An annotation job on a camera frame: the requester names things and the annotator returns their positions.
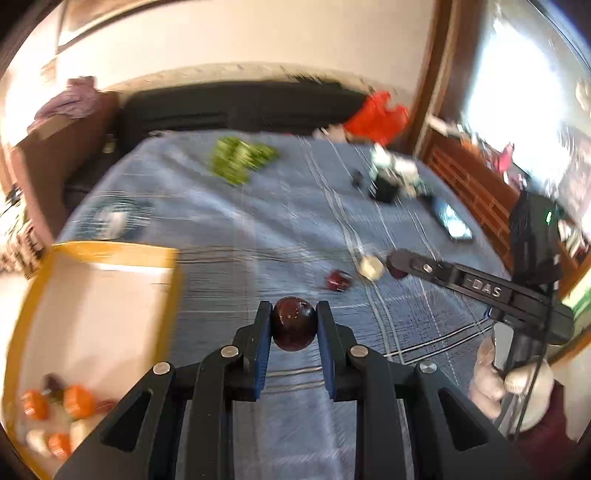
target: cardboard box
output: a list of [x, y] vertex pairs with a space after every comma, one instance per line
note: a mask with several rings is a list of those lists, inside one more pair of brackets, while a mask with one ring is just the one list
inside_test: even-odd
[[8, 437], [41, 479], [61, 462], [29, 450], [25, 435], [67, 433], [69, 422], [61, 406], [51, 406], [47, 421], [30, 420], [22, 394], [40, 390], [53, 372], [97, 400], [119, 400], [165, 360], [180, 292], [177, 256], [148, 245], [69, 242], [43, 258], [8, 348], [2, 398]]

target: red plastic bag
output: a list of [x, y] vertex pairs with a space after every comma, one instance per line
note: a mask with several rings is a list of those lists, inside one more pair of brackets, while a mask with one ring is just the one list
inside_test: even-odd
[[390, 143], [408, 123], [408, 109], [397, 105], [394, 110], [386, 108], [390, 101], [389, 92], [371, 95], [344, 125], [344, 129], [356, 137], [365, 137], [383, 146]]

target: smartphone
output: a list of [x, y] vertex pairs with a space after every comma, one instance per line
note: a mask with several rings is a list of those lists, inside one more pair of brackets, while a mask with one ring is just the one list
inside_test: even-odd
[[432, 195], [421, 196], [420, 198], [452, 241], [473, 241], [472, 232], [468, 226], [445, 200]]

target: bed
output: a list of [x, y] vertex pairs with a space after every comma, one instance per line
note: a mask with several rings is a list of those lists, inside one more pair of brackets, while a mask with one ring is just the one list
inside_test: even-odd
[[[209, 171], [222, 135], [272, 145], [280, 159], [233, 187]], [[398, 247], [507, 273], [466, 208], [424, 165], [420, 175], [468, 224], [473, 243], [450, 242], [414, 199], [378, 204], [366, 186], [353, 187], [350, 174], [367, 171], [369, 150], [281, 134], [166, 133], [108, 172], [59, 241], [99, 238], [104, 212], [126, 211], [123, 240], [180, 249], [184, 294], [169, 354], [176, 366], [230, 343], [261, 300], [294, 295], [312, 305], [328, 300], [335, 321], [360, 343], [394, 362], [430, 358], [466, 392], [476, 348], [491, 328], [484, 305], [411, 276], [373, 283], [355, 274], [355, 264]], [[334, 269], [353, 274], [353, 287], [329, 291], [325, 278]], [[329, 400], [316, 340], [295, 353], [272, 345], [261, 399], [235, 406], [234, 437], [239, 479], [353, 477], [355, 405]], [[179, 478], [182, 472], [183, 455]]]

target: silver bolt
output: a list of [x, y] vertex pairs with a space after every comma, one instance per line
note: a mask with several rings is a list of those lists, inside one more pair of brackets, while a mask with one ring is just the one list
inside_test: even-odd
[[156, 375], [164, 375], [170, 372], [170, 364], [166, 362], [160, 362], [159, 364], [154, 365], [152, 372]]
[[418, 367], [424, 374], [432, 374], [437, 370], [435, 362], [431, 362], [430, 360], [425, 360], [424, 362], [419, 363]]
[[363, 345], [353, 345], [351, 347], [351, 355], [357, 358], [363, 358], [364, 356], [368, 356], [369, 350], [367, 347]]
[[238, 348], [233, 345], [226, 345], [224, 348], [222, 348], [220, 353], [224, 358], [232, 358], [233, 356], [238, 355]]

